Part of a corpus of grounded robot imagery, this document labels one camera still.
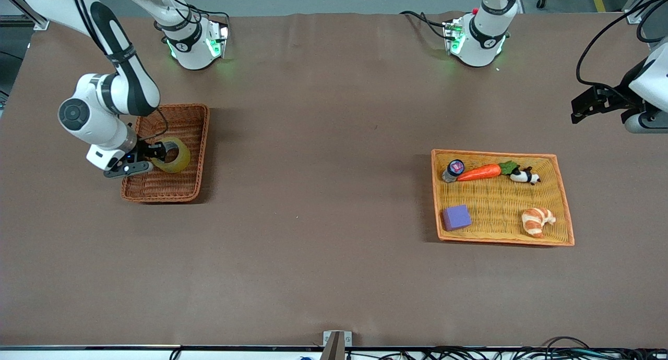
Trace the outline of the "clear yellowish tape roll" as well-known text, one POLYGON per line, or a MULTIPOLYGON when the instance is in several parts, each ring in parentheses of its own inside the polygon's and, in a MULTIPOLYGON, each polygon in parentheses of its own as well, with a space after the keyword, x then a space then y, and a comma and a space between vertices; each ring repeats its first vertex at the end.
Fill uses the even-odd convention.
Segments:
POLYGON ((167 174, 177 174, 188 167, 190 163, 190 150, 181 139, 178 137, 165 137, 160 143, 164 147, 164 158, 150 158, 150 162, 152 162, 155 167, 167 174), (166 162, 164 159, 172 150, 177 151, 176 156, 170 162, 166 162))

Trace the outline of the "brown wicker basket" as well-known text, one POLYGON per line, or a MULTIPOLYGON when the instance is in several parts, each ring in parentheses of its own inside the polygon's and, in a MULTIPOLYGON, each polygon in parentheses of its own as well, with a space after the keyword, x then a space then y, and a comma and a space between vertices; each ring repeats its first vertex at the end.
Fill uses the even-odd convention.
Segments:
MULTIPOLYGON (((137 118, 134 130, 148 143, 157 143, 165 137, 178 137, 190 150, 188 167, 167 174, 157 167, 146 174, 123 179, 120 196, 135 203, 172 203, 193 201, 200 192, 204 172, 210 110, 201 103, 161 105, 148 117, 137 118)), ((176 156, 170 151, 166 162, 176 156)))

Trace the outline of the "orange-yellow wicker tray basket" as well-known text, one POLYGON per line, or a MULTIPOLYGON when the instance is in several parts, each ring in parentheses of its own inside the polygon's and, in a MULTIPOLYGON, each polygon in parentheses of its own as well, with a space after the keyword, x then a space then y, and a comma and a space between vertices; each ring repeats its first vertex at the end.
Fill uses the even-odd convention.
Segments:
POLYGON ((556 155, 434 149, 431 169, 437 237, 441 241, 552 247, 574 245, 571 215, 556 155), (441 174, 454 159, 463 161, 466 171, 508 161, 518 163, 521 168, 532 166, 541 182, 532 186, 514 182, 509 175, 499 175, 446 183, 441 174), (447 232, 442 210, 460 204, 468 206, 472 225, 447 232), (522 227, 521 214, 530 208, 547 208, 556 216, 554 224, 545 224, 544 238, 532 238, 522 227))

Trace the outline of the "black white panda toy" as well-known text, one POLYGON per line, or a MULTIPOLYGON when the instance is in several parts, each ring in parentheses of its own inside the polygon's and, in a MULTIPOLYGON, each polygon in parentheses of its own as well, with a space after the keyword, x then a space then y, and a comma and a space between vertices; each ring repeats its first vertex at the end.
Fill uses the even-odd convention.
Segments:
POLYGON ((532 166, 526 168, 521 168, 520 166, 515 167, 511 174, 509 175, 510 179, 518 183, 528 183, 534 186, 536 183, 541 182, 541 177, 535 174, 532 166))

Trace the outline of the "toy croissant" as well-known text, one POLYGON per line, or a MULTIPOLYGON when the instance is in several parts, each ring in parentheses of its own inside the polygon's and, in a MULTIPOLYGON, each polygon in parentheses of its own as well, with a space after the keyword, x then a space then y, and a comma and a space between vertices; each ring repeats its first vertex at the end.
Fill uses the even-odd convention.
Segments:
POLYGON ((522 227, 532 238, 544 238, 545 224, 554 224, 556 216, 547 208, 530 208, 521 214, 522 227))

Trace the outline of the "orange toy carrot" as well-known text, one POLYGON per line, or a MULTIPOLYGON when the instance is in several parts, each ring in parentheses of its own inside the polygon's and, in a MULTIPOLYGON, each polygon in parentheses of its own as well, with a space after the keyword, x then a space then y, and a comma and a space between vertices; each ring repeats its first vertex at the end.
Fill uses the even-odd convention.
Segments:
POLYGON ((468 182, 473 180, 480 179, 489 179, 498 177, 499 175, 510 175, 513 170, 518 167, 518 163, 513 161, 496 163, 496 164, 487 164, 481 167, 465 171, 463 174, 457 177, 458 182, 468 182))

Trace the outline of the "small bottle purple cap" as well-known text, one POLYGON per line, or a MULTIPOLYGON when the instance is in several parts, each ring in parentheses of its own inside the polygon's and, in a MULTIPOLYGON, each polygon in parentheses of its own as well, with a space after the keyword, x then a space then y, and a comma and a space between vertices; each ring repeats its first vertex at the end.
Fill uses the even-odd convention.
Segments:
POLYGON ((458 177, 460 177, 463 172, 465 172, 466 166, 463 161, 459 159, 451 160, 441 174, 441 179, 446 183, 457 182, 458 177))

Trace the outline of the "purple foam cube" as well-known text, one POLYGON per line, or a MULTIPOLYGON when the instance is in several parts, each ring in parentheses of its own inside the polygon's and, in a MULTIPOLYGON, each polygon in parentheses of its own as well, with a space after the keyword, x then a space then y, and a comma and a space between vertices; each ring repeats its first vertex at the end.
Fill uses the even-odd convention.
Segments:
POLYGON ((444 208, 442 210, 442 221, 447 232, 465 229, 472 225, 472 218, 466 204, 444 208))

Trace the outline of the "brown table cover sheet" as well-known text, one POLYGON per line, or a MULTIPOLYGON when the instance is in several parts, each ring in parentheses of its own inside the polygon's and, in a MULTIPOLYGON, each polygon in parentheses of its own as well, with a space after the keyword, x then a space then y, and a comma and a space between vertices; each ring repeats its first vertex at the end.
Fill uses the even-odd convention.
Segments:
POLYGON ((31 38, 0 118, 0 345, 668 346, 668 136, 573 125, 580 53, 613 14, 520 15, 468 68, 398 15, 236 18, 228 60, 122 20, 165 103, 211 108, 192 204, 120 198, 57 121, 86 36, 31 38), (431 150, 553 153, 573 247, 444 243, 431 150))

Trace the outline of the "metal table edge bracket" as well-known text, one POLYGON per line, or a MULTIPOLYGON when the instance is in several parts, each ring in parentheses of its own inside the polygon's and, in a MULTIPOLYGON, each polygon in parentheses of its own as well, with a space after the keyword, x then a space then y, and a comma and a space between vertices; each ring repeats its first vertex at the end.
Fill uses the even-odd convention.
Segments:
POLYGON ((352 331, 324 331, 324 348, 319 360, 349 360, 348 348, 353 345, 352 331))

